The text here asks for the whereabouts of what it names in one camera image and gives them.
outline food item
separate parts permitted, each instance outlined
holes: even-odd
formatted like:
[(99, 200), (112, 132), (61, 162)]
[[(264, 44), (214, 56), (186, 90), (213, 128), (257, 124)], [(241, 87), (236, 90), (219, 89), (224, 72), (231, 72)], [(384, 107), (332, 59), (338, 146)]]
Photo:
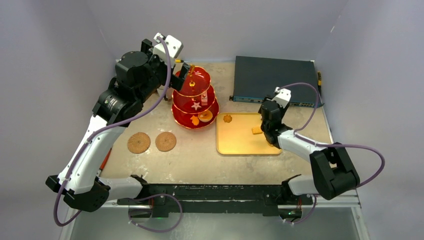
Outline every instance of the food item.
[(197, 117), (197, 116), (195, 116), (195, 115), (193, 115), (193, 116), (191, 116), (190, 117), (190, 119), (191, 119), (191, 123), (194, 125), (194, 126), (197, 126), (197, 125), (199, 125), (199, 118)]
[(198, 114), (198, 119), (200, 121), (204, 122), (204, 123), (209, 122), (210, 120), (212, 120), (213, 117), (214, 117), (214, 115), (209, 110), (206, 110), (206, 111)]
[(233, 117), (231, 115), (224, 116), (224, 122), (231, 123), (232, 120), (233, 120)]
[(144, 132), (137, 132), (129, 137), (126, 146), (133, 154), (144, 153), (150, 147), (150, 137)]
[(156, 137), (156, 147), (161, 152), (168, 152), (172, 150), (177, 144), (177, 138), (171, 132), (162, 132)]
[(263, 133), (263, 132), (262, 132), (261, 127), (260, 127), (260, 126), (255, 126), (255, 127), (252, 127), (252, 133), (253, 133), (253, 134), (261, 134), (261, 133)]

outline white wall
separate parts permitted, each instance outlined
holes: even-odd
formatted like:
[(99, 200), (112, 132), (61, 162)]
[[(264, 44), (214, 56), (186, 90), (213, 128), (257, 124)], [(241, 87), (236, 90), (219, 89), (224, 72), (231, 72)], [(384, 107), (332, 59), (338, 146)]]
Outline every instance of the white wall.
[[(424, 237), (424, 2), (350, 0), (315, 63), (335, 140), (382, 151), (358, 189), (374, 239)], [(349, 151), (362, 180), (378, 157)]]
[(72, 157), (114, 60), (85, 0), (0, 1), (0, 56), (0, 239), (58, 239), (44, 182)]
[(115, 57), (157, 32), (185, 60), (236, 55), (314, 60), (347, 0), (88, 0)]

